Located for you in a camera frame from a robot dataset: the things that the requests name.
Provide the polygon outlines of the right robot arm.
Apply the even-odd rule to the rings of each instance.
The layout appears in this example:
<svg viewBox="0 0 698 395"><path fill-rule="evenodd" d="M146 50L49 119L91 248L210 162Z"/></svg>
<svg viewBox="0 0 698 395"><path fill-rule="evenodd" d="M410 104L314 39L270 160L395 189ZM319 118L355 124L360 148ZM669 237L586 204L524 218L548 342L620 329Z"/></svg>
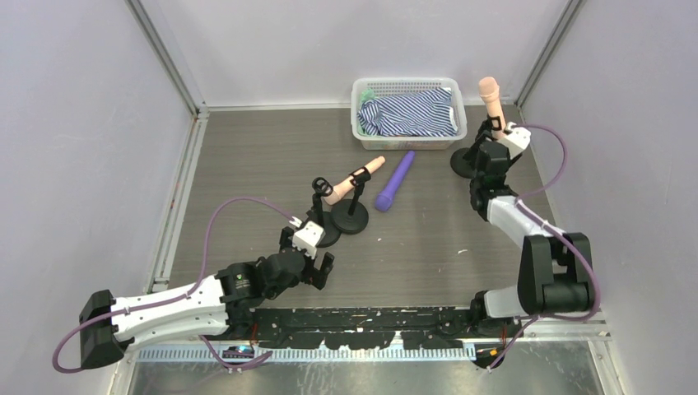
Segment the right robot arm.
<svg viewBox="0 0 698 395"><path fill-rule="evenodd" d="M499 142L472 146L470 201L481 218L520 247L514 285L476 293L471 306L479 319L514 318L590 311L596 290L590 242L582 233L566 233L532 213L505 182L513 161Z"/></svg>

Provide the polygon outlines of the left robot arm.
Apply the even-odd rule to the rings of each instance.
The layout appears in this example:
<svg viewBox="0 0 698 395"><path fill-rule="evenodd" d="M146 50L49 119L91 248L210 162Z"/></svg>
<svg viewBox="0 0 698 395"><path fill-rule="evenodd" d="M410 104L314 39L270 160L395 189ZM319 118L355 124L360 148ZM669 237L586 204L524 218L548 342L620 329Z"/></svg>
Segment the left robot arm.
<svg viewBox="0 0 698 395"><path fill-rule="evenodd" d="M79 315L81 369L112 365L127 351L158 342L246 334L254 325L252 310L262 302L300 283L324 288L334 257L326 253L321 267L314 263L325 236L323 227L307 221L283 229L278 253L233 263L198 286L132 297L93 293Z"/></svg>

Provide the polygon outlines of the black stand front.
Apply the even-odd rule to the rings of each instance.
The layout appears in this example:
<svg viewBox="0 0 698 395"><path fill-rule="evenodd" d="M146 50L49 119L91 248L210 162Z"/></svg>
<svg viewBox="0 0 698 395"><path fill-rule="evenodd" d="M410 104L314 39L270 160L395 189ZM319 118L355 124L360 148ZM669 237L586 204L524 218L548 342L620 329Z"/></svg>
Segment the black stand front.
<svg viewBox="0 0 698 395"><path fill-rule="evenodd" d="M470 147L456 150L450 158L450 166L455 174L465 179L472 179L477 169L474 165L480 145L486 139L494 139L493 132L503 130L502 117L491 117L490 115L481 123L477 130L474 143Z"/></svg>

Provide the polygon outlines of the purple microphone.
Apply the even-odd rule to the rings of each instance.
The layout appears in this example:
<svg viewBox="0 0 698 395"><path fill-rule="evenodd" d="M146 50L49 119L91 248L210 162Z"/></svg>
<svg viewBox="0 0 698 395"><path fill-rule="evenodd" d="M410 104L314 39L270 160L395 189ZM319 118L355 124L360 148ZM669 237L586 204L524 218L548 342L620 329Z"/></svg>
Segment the purple microphone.
<svg viewBox="0 0 698 395"><path fill-rule="evenodd" d="M395 196L403 180L406 178L408 171L411 169L415 156L415 151L408 151L401 159L389 181L375 199L376 210L387 212L392 207Z"/></svg>

